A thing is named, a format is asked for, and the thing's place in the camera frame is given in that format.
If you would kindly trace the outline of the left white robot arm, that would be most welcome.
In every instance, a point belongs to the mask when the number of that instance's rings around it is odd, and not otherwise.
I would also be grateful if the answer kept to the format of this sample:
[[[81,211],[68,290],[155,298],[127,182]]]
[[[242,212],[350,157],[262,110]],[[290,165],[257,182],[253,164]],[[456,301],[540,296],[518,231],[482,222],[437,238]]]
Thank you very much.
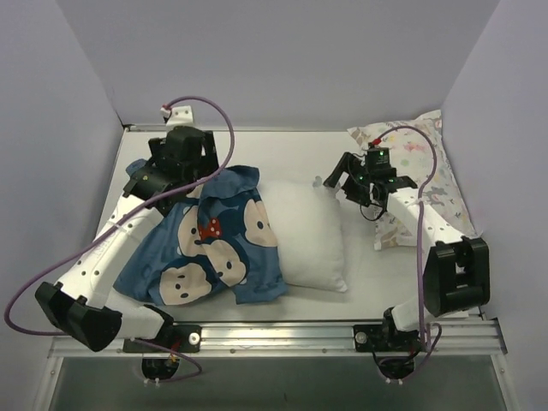
[[[163,352],[175,335],[168,313],[121,295],[113,285],[145,237],[219,162],[211,131],[178,126],[148,145],[151,156],[129,165],[128,182],[94,246],[55,283],[43,282],[35,292],[48,320],[93,352],[117,338],[139,338]]]

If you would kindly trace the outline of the white pillow insert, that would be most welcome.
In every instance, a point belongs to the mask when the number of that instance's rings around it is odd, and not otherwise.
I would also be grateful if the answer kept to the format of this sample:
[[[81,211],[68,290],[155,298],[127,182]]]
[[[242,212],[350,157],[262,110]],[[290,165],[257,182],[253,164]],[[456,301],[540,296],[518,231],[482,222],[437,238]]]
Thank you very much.
[[[271,180],[259,184],[286,283],[344,293],[341,206],[337,190],[313,182]]]

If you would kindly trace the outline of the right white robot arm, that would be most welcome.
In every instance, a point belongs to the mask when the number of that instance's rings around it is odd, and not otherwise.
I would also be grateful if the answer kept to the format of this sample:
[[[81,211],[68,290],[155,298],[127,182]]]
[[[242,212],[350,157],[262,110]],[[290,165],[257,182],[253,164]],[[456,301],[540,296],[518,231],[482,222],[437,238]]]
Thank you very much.
[[[450,225],[426,202],[415,181],[397,174],[388,149],[371,146],[362,156],[345,152],[323,184],[327,188],[340,185],[347,200],[389,213],[416,240],[417,295],[386,312],[379,330],[386,348],[402,348],[410,332],[425,338],[426,325],[434,319],[490,300],[486,242]]]

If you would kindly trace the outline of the blue cartoon print pillowcase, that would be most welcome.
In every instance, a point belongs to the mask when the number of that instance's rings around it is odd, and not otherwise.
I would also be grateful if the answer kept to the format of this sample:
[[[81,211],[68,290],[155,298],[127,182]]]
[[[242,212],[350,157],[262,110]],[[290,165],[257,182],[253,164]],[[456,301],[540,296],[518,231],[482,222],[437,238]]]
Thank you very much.
[[[258,168],[235,165],[193,189],[136,248],[114,290],[157,306],[187,305],[226,289],[238,304],[284,295],[259,178]]]

